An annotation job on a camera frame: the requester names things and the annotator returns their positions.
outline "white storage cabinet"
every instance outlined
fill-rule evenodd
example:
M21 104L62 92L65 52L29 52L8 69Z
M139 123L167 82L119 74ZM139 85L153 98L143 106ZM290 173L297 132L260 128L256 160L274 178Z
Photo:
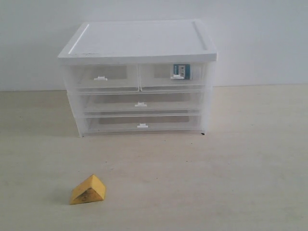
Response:
M217 51L201 21L84 23L58 59L81 137L206 133Z

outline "light wooden floor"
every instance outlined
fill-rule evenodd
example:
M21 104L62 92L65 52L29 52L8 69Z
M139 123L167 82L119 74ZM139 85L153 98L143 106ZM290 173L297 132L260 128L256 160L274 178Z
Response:
M106 200L68 205L92 173ZM307 231L308 86L215 88L207 136L83 139L64 91L2 92L0 230Z

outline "cabinet top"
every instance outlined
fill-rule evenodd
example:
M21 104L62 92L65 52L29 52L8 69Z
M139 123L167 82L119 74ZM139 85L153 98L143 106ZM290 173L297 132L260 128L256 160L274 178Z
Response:
M62 64L210 62L217 51L198 19L88 22L58 58Z

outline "yellow wooden block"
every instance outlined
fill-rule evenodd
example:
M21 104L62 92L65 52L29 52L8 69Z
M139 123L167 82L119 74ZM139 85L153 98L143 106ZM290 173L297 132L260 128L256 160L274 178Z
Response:
M102 201L105 198L106 187L94 174L87 178L72 191L70 205Z

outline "translucent plastic drawer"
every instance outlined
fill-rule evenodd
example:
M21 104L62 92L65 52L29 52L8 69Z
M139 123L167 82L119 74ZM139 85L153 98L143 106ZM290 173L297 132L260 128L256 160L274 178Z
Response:
M92 112L200 109L203 92L68 95L75 115Z
M138 91L137 65L65 66L68 92L97 93Z
M76 118L76 122L81 136L120 131L202 130L198 115Z
M141 64L141 89L185 90L212 87L213 63Z

